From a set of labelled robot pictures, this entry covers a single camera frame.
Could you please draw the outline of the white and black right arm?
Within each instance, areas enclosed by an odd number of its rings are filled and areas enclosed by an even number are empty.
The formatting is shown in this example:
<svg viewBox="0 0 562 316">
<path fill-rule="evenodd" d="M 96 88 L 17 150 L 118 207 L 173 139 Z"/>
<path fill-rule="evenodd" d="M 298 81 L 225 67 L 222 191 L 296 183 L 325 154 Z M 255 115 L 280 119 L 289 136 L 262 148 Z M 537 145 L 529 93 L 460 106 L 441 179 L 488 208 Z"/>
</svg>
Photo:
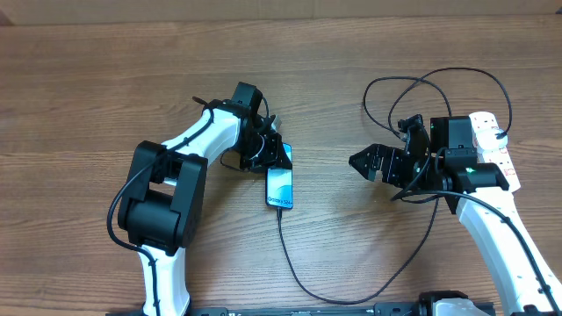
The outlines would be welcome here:
<svg viewBox="0 0 562 316">
<path fill-rule="evenodd" d="M 561 282 L 527 232 L 510 184 L 495 162 L 478 157 L 467 116 L 401 120 L 402 149 L 372 144 L 349 165 L 400 188 L 398 199 L 443 198 L 474 239 L 507 315 L 559 315 Z"/>
</svg>

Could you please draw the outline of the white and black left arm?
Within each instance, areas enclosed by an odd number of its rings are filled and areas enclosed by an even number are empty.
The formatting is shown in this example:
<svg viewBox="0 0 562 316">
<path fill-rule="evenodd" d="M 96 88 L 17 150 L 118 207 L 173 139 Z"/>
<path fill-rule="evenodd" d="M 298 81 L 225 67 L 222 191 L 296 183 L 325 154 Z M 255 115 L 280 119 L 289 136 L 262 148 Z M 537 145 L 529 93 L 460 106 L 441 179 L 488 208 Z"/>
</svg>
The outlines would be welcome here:
<svg viewBox="0 0 562 316">
<path fill-rule="evenodd" d="M 110 238 L 141 259 L 146 299 L 139 315 L 187 315 L 186 250 L 203 209 L 209 166 L 229 151 L 238 170 L 266 175 L 266 203 L 293 206 L 292 149 L 276 116 L 260 115 L 263 93 L 238 83 L 229 99 L 201 100 L 200 119 L 163 143 L 142 141 L 133 152 L 125 184 L 106 220 Z"/>
</svg>

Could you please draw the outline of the Galaxy smartphone with blue screen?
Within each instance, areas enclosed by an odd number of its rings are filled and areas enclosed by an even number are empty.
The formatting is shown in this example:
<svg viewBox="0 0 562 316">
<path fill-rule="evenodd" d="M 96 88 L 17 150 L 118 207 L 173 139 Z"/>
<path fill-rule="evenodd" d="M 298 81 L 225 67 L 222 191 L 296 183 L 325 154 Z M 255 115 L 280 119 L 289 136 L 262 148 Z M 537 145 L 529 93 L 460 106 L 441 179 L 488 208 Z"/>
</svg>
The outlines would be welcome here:
<svg viewBox="0 0 562 316">
<path fill-rule="evenodd" d="M 269 207 L 293 208 L 293 174 L 291 169 L 272 168 L 266 173 L 265 202 Z"/>
</svg>

